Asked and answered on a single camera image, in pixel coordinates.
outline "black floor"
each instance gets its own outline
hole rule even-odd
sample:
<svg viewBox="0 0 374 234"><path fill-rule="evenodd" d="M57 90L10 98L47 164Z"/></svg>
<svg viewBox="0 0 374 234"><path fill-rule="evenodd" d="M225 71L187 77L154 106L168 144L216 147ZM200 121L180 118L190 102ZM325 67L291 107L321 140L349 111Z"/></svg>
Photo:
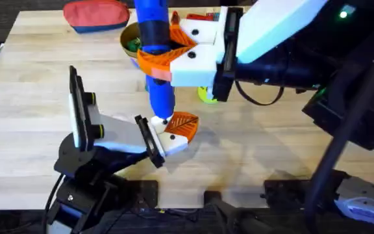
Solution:
<svg viewBox="0 0 374 234"><path fill-rule="evenodd" d="M295 233L308 234L303 225L300 212L273 212L267 209L255 209L258 219L270 226L286 227ZM41 233L42 211L0 211L0 233ZM219 234L222 229L211 207L192 214L189 219L158 214L144 213L137 216L132 213L123 215L117 222L120 213L110 213L101 225L85 231L85 233L102 233L112 225L108 233L187 233L187 234ZM318 219L319 234L374 234L374 225L341 218L336 214L327 214Z"/></svg>

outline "black stand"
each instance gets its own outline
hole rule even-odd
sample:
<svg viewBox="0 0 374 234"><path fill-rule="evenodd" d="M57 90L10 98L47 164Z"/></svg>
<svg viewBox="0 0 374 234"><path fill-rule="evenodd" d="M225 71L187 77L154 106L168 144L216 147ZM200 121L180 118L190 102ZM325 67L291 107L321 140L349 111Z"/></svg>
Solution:
<svg viewBox="0 0 374 234"><path fill-rule="evenodd" d="M48 224L56 220L80 233L97 225L103 215L112 210L131 208L143 204L157 205L158 183L156 181L127 181L114 175L140 160L146 153L123 153L93 147L80 151L74 146L73 135L68 135L60 145L55 170L64 174L56 194L56 200L48 212Z"/></svg>
<svg viewBox="0 0 374 234"><path fill-rule="evenodd" d="M224 227L223 234L295 234L289 229L271 227L255 216L252 209L235 208L221 199L220 192L206 191L205 205L212 205Z"/></svg>

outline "green light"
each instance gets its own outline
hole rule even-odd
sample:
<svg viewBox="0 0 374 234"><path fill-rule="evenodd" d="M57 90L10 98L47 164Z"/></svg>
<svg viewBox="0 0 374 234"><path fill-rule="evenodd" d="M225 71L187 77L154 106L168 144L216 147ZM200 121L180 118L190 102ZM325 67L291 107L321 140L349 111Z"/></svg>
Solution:
<svg viewBox="0 0 374 234"><path fill-rule="evenodd" d="M347 17L347 12L345 12L345 11L340 12L340 17L341 17L341 19L346 18Z"/></svg>

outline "bowl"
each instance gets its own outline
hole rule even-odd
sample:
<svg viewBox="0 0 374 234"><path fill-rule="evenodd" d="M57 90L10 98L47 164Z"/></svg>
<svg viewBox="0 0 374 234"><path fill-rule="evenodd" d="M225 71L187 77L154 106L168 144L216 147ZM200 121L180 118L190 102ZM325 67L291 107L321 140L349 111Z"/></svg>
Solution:
<svg viewBox="0 0 374 234"><path fill-rule="evenodd" d="M121 46L124 52L129 56L132 63L139 68L138 59L136 59L136 52L132 52L127 48L128 42L135 38L140 38L140 29L138 28L138 23L131 23L130 25L126 26L125 29L121 33Z"/></svg>

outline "green object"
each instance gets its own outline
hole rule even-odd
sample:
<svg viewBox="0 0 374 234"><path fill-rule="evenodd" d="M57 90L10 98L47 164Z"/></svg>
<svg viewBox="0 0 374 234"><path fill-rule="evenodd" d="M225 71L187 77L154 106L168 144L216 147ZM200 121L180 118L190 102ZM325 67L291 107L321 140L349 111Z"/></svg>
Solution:
<svg viewBox="0 0 374 234"><path fill-rule="evenodd" d="M351 14L353 14L355 10L356 8L351 5L344 5L342 9L340 9L340 13L338 14L338 17L340 17L340 19L345 19Z"/></svg>
<svg viewBox="0 0 374 234"><path fill-rule="evenodd" d="M130 40L127 44L127 48L130 52L137 52L137 50L141 47L141 40L140 38L135 38Z"/></svg>
<svg viewBox="0 0 374 234"><path fill-rule="evenodd" d="M216 99L208 99L207 98L207 87L199 87L197 88L197 93L199 94L199 98L201 101L207 104L215 104L218 101Z"/></svg>
<svg viewBox="0 0 374 234"><path fill-rule="evenodd" d="M340 17L342 18L342 19L344 19L344 18L346 18L347 17L347 12L340 12Z"/></svg>

